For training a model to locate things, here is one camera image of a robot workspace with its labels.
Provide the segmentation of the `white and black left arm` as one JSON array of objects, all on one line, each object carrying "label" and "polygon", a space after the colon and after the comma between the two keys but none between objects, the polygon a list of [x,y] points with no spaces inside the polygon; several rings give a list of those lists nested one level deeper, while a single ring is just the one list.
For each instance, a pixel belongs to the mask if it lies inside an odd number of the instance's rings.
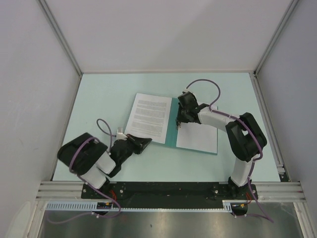
[{"label": "white and black left arm", "polygon": [[141,154],[152,142],[151,138],[122,132],[117,132],[114,138],[108,147],[86,132],[63,145],[57,153],[72,174],[92,186],[98,198],[109,194],[108,179],[121,171],[122,164],[132,155]]}]

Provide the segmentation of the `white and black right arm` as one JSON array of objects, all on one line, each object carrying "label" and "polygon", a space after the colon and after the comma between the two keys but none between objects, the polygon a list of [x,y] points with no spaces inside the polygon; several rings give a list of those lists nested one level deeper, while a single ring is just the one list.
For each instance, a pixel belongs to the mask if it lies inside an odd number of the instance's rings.
[{"label": "white and black right arm", "polygon": [[267,139],[251,113],[238,117],[218,111],[208,104],[198,104],[195,95],[185,90],[178,96],[176,126],[196,123],[213,126],[227,133],[229,144],[236,157],[229,177],[229,195],[240,199],[246,194],[245,185],[251,182],[255,162],[263,157]]}]

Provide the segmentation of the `printed white paper sheet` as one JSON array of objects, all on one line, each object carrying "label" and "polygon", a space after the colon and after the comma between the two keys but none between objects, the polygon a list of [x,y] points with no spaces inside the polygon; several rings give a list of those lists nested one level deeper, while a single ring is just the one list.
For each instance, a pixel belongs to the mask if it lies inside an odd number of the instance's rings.
[{"label": "printed white paper sheet", "polygon": [[164,144],[172,99],[137,93],[125,128],[125,134],[151,138]]}]

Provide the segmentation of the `chrome folder clip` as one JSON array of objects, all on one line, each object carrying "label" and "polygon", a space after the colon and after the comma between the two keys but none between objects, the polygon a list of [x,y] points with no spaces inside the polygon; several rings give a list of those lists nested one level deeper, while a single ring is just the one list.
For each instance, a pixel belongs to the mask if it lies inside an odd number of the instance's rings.
[{"label": "chrome folder clip", "polygon": [[181,121],[179,119],[176,119],[175,122],[176,122],[176,129],[179,129],[181,127]]}]

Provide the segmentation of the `teal folder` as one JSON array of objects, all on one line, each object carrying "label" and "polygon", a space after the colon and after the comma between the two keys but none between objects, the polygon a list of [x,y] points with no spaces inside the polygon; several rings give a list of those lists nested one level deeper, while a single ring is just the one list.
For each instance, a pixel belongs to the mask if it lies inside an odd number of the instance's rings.
[{"label": "teal folder", "polygon": [[174,139],[174,133],[176,131],[176,117],[178,112],[178,99],[171,98],[171,109],[170,109],[170,115],[169,115],[169,121],[168,121],[168,128],[167,128],[167,134],[166,134],[166,140],[165,143],[162,145],[165,145],[167,147],[175,148],[173,145],[173,139]]}]

